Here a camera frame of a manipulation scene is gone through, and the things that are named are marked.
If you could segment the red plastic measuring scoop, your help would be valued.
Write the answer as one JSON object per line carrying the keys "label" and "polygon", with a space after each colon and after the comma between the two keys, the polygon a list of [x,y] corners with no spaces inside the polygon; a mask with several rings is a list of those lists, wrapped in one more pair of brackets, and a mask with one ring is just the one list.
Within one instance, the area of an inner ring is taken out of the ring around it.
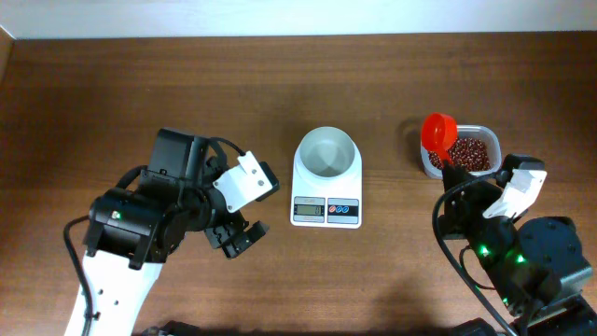
{"label": "red plastic measuring scoop", "polygon": [[455,144],[458,137],[455,118],[441,113],[427,116],[421,131],[422,146],[435,152],[442,162],[453,164],[449,149]]}

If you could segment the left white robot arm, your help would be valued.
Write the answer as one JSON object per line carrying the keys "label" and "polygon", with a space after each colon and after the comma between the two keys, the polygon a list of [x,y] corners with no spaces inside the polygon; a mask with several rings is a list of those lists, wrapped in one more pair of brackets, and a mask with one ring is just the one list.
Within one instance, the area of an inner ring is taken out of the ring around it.
{"label": "left white robot arm", "polygon": [[68,335],[130,335],[167,258],[189,232],[201,232],[227,259],[239,257],[268,231],[241,210],[275,193],[270,166],[250,151],[231,167],[227,140],[162,128],[150,162],[128,171],[96,198],[79,256],[70,230],[63,239],[79,281]]}

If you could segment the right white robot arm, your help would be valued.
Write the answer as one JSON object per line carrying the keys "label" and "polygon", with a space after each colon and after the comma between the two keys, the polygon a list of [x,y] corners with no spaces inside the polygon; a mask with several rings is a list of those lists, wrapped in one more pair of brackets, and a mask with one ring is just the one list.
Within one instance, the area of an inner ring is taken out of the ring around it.
{"label": "right white robot arm", "polygon": [[[583,298],[593,269],[570,217],[521,218],[546,181],[544,163],[509,155],[493,173],[473,175],[443,164],[444,192],[432,210],[437,243],[456,273],[506,335],[593,335],[596,312]],[[484,296],[486,287],[446,243],[465,240],[511,323]]]}

